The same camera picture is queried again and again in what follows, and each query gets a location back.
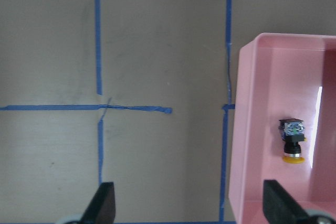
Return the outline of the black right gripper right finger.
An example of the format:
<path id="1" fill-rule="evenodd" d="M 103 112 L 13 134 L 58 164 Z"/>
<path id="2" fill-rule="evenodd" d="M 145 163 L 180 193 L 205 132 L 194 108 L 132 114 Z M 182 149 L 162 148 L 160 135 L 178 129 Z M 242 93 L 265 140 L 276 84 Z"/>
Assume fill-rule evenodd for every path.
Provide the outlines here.
<path id="1" fill-rule="evenodd" d="M 307 212 L 276 180 L 264 180 L 262 203 L 268 223 L 308 223 Z"/>

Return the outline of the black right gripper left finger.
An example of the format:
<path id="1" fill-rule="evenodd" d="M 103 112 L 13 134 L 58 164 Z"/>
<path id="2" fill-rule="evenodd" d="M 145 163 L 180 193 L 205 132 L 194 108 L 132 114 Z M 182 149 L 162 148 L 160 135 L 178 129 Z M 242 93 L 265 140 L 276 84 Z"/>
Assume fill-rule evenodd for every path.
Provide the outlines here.
<path id="1" fill-rule="evenodd" d="M 116 216 L 114 183 L 101 183 L 84 211 L 80 223 L 113 224 Z"/>

